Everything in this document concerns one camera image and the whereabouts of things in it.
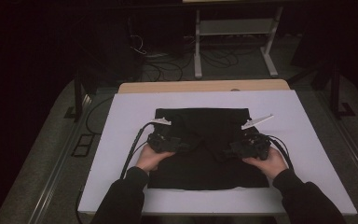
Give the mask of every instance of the dark background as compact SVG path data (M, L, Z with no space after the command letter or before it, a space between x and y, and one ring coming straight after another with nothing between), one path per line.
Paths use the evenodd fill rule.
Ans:
M102 6L105 2L94 1ZM77 71L91 93L98 86L133 81L139 73L142 58L128 48L133 43L127 18L64 13L73 6L86 7L88 2L0 1L0 206L54 101ZM180 46L180 35L194 27L187 13L167 19L179 23L179 31L169 23L153 28L153 14L141 17L148 18L147 23L135 20L134 28L148 31L145 37L153 40L163 27ZM178 15L184 21L177 20ZM286 34L304 34L294 65L307 67L329 55L358 88L358 1L286 7L278 35Z

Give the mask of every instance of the gray floor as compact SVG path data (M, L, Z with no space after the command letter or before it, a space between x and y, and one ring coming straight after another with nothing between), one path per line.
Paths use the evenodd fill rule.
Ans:
M238 38L230 38L224 40L224 43L230 45L220 51L213 49L215 39L203 40L202 52L212 59L202 60L203 79L269 78L268 70L257 48L263 38L248 36L244 38L246 42L240 43ZM289 65L298 41L298 37L287 36L277 38L274 42L270 54L280 78L287 79L302 71L301 68ZM181 80L194 80L191 55L188 53L184 58L176 60L167 57L148 59L147 61L154 66L144 67L142 81L155 80L160 72L163 72L163 75L159 75L159 80L176 80L181 76L181 69ZM310 87L311 80L312 76L305 77L291 88L296 90L329 159L358 211L358 92L347 79L341 79L340 100L349 103L356 116L336 120L328 109L329 88L314 91ZM72 157L71 153L82 133L90 133L90 130L93 133L100 133L103 130L110 102L116 91L101 89L97 94L91 95L84 102L85 112L81 120L73 123L72 119L63 118L67 108L74 106L73 83L68 84L51 108L50 115L2 206L0 223L78 223L75 212L76 199L79 190L86 183L99 135L95 135L87 157ZM82 214L80 218L83 223L90 222L87 215ZM288 223L286 216L277 219L279 223ZM358 215L346 219L348 223L358 223Z

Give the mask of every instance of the table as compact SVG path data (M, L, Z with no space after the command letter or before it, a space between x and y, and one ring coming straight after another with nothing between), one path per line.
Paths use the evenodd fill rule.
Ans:
M120 87L110 108L100 145L91 166L78 211L93 214L110 185L119 179L131 144L139 129L154 117L156 108L221 107L249 108L252 118L274 114L257 126L287 145L297 175L312 181L344 215L356 214L348 193L327 158L310 121L296 96L282 80L199 81L129 83ZM234 83L234 89L228 85ZM246 86L258 86L246 91ZM147 128L140 139L153 131ZM134 155L130 167L136 162ZM284 213L281 194L275 188L229 190L145 189L144 215L277 215Z

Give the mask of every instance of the black cloth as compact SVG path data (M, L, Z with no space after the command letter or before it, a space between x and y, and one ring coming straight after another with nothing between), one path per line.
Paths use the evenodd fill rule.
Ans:
M98 208L92 224L139 224L144 206L143 188L147 174L131 167L124 179L112 184ZM278 174L273 186L282 194L282 204L292 224L343 224L336 206L313 183L303 183L293 171Z
M156 119L172 122L168 137L189 145L184 153L163 160L150 172L151 189L216 190L265 188L266 177L238 158L228 158L229 144L242 139L241 125L249 116L246 108L157 109Z

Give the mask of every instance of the person's right hand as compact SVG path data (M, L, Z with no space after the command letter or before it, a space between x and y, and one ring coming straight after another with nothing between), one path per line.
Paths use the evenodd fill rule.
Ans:
M273 147L269 148L268 158L265 161L253 157L244 158L242 160L248 164L256 166L271 179L274 179L280 172L287 169L281 153Z

